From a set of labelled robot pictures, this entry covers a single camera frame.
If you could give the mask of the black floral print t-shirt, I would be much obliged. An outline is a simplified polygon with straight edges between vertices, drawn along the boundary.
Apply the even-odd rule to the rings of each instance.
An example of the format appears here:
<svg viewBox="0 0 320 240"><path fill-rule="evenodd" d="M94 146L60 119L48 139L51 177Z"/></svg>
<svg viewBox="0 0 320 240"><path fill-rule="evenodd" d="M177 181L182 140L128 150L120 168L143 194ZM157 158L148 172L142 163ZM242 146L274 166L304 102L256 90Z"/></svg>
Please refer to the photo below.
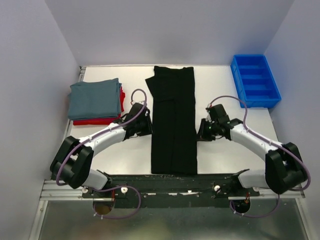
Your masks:
<svg viewBox="0 0 320 240"><path fill-rule="evenodd" d="M193 67L154 67L145 80L153 97L151 172L196 175L197 133Z"/></svg>

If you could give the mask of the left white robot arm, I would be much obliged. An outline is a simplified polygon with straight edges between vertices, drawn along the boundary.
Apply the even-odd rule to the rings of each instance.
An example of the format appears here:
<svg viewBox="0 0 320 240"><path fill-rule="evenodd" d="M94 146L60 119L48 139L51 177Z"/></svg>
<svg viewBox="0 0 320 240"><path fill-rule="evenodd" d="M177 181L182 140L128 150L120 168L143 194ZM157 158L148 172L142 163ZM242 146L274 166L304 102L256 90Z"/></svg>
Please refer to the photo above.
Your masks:
<svg viewBox="0 0 320 240"><path fill-rule="evenodd" d="M124 118L104 129L81 138L66 137L49 169L59 186L91 188L99 197L107 197L111 179L107 173L91 168L93 158L114 144L152 133L150 110L144 104L134 103Z"/></svg>

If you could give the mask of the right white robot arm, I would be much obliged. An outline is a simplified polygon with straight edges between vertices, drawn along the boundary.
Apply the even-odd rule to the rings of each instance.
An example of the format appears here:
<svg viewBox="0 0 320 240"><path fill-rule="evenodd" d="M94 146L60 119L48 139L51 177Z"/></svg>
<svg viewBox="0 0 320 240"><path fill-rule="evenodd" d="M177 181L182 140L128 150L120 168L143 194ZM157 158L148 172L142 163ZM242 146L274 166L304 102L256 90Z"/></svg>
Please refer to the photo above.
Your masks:
<svg viewBox="0 0 320 240"><path fill-rule="evenodd" d="M207 117L200 122L198 141L225 138L242 145L264 161L262 170L244 169L232 176L230 191L234 195L241 196L250 188L270 189L281 195L296 190L296 186L310 179L295 144L273 141L251 130L245 120L230 119L222 104L209 106L206 112Z"/></svg>

